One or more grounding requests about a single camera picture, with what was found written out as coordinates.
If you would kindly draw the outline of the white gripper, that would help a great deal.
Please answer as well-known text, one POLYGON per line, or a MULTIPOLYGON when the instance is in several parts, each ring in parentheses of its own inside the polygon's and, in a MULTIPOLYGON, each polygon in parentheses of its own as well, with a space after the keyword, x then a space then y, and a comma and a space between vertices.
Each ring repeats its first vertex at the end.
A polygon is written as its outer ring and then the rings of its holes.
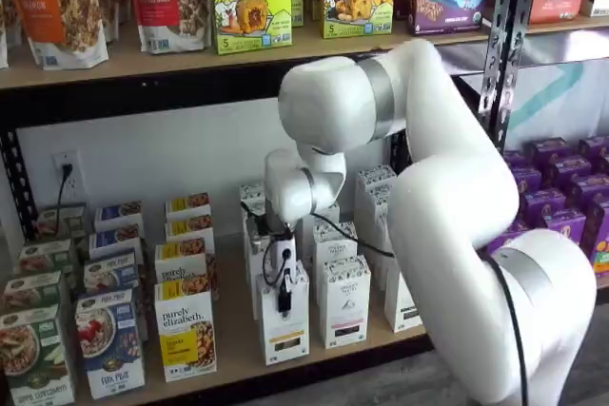
POLYGON ((292 288, 296 278, 297 255, 294 237, 282 237, 273 243, 273 279, 279 279, 278 312, 287 319, 292 307, 292 288))

